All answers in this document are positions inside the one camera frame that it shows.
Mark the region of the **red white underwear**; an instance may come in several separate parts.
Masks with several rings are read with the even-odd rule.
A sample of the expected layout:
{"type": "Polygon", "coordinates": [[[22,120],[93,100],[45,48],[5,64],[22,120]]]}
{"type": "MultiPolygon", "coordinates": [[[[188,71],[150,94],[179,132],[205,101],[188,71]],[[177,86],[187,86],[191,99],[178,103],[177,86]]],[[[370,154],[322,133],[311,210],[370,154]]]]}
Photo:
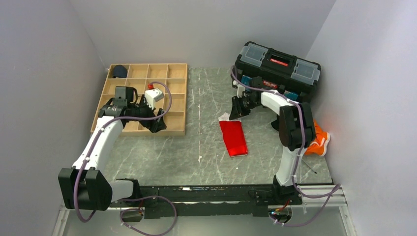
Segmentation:
{"type": "Polygon", "coordinates": [[[218,118],[226,150],[231,158],[245,156],[248,148],[241,120],[230,120],[229,116],[229,113],[224,113],[218,118]]]}

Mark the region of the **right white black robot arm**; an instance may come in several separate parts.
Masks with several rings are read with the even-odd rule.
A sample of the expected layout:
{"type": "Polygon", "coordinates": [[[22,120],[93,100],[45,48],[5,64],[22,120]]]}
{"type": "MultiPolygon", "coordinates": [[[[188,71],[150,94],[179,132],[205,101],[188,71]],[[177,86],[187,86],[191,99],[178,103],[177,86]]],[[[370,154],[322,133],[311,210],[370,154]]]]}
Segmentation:
{"type": "Polygon", "coordinates": [[[275,203],[283,204],[290,197],[290,189],[301,192],[297,185],[299,162],[316,137],[310,105],[292,101],[277,90],[247,86],[234,75],[232,78],[238,92],[232,97],[229,120],[247,116],[258,106],[269,108],[278,115],[279,139],[284,149],[275,175],[279,186],[271,190],[271,198],[275,203]]]}

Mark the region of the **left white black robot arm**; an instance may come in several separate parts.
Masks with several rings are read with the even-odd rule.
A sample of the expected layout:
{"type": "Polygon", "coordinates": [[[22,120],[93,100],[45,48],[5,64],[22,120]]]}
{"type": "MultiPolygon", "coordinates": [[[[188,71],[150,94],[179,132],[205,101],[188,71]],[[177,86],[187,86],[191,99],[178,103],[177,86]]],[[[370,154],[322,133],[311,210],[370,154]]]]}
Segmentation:
{"type": "Polygon", "coordinates": [[[115,94],[99,110],[96,127],[84,151],[70,168],[59,172],[63,201],[68,209],[105,211],[111,203],[123,200],[136,206],[141,200],[140,185],[135,179],[109,182],[103,169],[116,139],[129,122],[138,121],[151,133],[166,129],[163,117],[168,111],[156,108],[164,92],[148,85],[139,95],[134,87],[117,86],[115,94]]]}

